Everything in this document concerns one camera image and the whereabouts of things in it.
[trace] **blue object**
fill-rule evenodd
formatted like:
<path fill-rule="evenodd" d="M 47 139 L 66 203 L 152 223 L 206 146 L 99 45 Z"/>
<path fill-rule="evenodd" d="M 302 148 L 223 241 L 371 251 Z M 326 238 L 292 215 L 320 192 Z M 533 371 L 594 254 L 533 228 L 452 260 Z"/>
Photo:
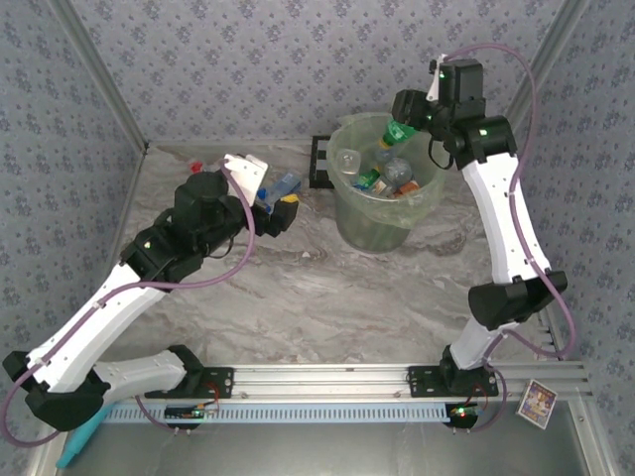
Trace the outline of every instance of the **blue object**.
<path fill-rule="evenodd" d="M 99 426 L 99 424 L 103 421 L 104 418 L 108 416 L 110 411 L 112 410 L 113 405 L 109 405 L 104 407 L 99 412 L 97 412 L 89 421 L 84 423 L 82 426 L 77 428 L 66 443 L 66 446 L 63 449 L 62 456 L 56 463 L 58 469 L 66 468 L 73 458 L 80 453 L 80 451 L 86 446 L 90 437 L 95 430 Z"/>
<path fill-rule="evenodd" d="M 267 213 L 271 213 L 276 202 L 283 196 L 287 196 L 297 191 L 302 184 L 302 179 L 293 172 L 287 172 L 284 177 L 280 178 L 273 185 L 266 188 L 260 188 L 257 192 L 258 199 L 265 204 Z"/>

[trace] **red object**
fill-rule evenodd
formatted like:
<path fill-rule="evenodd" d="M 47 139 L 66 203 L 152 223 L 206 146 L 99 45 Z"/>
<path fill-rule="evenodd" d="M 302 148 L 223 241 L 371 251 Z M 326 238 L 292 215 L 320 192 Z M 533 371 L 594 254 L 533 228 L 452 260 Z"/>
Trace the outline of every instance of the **red object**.
<path fill-rule="evenodd" d="M 192 162 L 190 164 L 190 170 L 193 174 L 198 174 L 200 171 L 202 171 L 202 167 L 203 167 L 203 162 L 201 161 Z"/>

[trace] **wall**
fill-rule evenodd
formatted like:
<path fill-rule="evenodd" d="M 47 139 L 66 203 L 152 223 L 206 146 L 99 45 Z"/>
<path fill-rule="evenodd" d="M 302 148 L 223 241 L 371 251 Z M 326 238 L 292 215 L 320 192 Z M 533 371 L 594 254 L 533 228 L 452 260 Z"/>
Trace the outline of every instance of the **wall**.
<path fill-rule="evenodd" d="M 567 270 L 606 427 L 635 474 L 635 5 L 593 2 L 541 91 L 524 179 L 537 233 Z"/>
<path fill-rule="evenodd" d="M 531 57 L 562 0 L 73 0 L 146 139 L 305 138 L 427 88 L 440 53 Z M 489 112 L 522 77 L 482 53 Z"/>
<path fill-rule="evenodd" d="M 47 3 L 2 3 L 0 357 L 40 344 L 102 279 L 138 154 Z M 0 398 L 9 379 L 0 372 Z M 33 439 L 20 402 L 10 427 Z M 27 452 L 0 442 L 0 474 Z"/>

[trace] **marble floor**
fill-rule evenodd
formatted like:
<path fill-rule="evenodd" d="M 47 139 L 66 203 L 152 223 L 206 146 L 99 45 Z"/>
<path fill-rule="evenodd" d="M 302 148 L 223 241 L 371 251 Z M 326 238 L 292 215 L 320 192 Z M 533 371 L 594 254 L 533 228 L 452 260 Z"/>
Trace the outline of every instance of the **marble floor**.
<path fill-rule="evenodd" d="M 251 153 L 274 171 L 309 171 L 310 146 L 153 147 L 143 165 L 125 230 L 130 240 L 173 205 L 192 158 L 212 163 Z M 203 363 L 437 362 L 469 316 L 467 291 L 490 281 L 483 226 L 467 185 L 448 173 L 442 204 L 398 250 L 370 255 L 338 235 L 332 190 L 303 183 L 298 217 L 278 238 L 257 238 L 248 266 L 229 281 L 176 291 L 130 326 L 104 360 L 186 344 Z M 217 276 L 245 250 L 246 233 L 224 260 L 207 260 L 189 281 Z M 532 340 L 536 318 L 520 327 Z M 506 339 L 494 357 L 531 360 Z"/>

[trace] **transparent plastic bin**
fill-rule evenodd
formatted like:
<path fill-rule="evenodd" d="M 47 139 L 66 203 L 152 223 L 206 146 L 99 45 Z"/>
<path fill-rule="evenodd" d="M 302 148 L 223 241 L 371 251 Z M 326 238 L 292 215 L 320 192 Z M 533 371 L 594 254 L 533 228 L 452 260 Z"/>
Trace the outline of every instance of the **transparent plastic bin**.
<path fill-rule="evenodd" d="M 441 200 L 445 172 L 428 158 L 430 135 L 417 133 L 395 146 L 396 157 L 407 160 L 421 189 L 400 198 L 373 196 L 354 188 L 336 169 L 334 160 L 340 149 L 361 154 L 361 172 L 375 166 L 373 151 L 392 118 L 390 114 L 362 113 L 340 118 L 326 148 L 326 169 L 335 187 L 335 219 L 341 237 L 352 247 L 369 253 L 385 253 L 401 246 L 410 231 Z M 433 147 L 435 159 L 446 164 L 447 152 L 439 142 Z"/>

